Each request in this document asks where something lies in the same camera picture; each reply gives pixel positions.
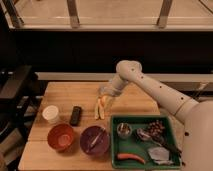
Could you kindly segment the translucent grey gripper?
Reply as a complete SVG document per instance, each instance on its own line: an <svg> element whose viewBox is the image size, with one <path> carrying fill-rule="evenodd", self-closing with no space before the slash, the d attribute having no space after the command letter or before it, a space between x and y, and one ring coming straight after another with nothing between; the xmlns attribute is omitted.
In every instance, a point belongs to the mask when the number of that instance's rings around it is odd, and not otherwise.
<svg viewBox="0 0 213 171"><path fill-rule="evenodd" d="M111 83L107 83L101 85L99 88L100 95L107 95L107 104L104 106L105 109L109 109L113 103L115 98L122 94L122 90L119 88L114 87Z"/></svg>

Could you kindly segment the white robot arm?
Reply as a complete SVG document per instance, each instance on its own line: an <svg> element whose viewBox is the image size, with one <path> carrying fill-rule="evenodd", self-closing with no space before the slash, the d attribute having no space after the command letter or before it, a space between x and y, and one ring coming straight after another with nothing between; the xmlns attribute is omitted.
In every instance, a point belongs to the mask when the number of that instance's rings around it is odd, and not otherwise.
<svg viewBox="0 0 213 171"><path fill-rule="evenodd" d="M101 95L119 96L134 83L184 125L181 171L213 171L213 101L195 99L145 75L138 61L122 60Z"/></svg>

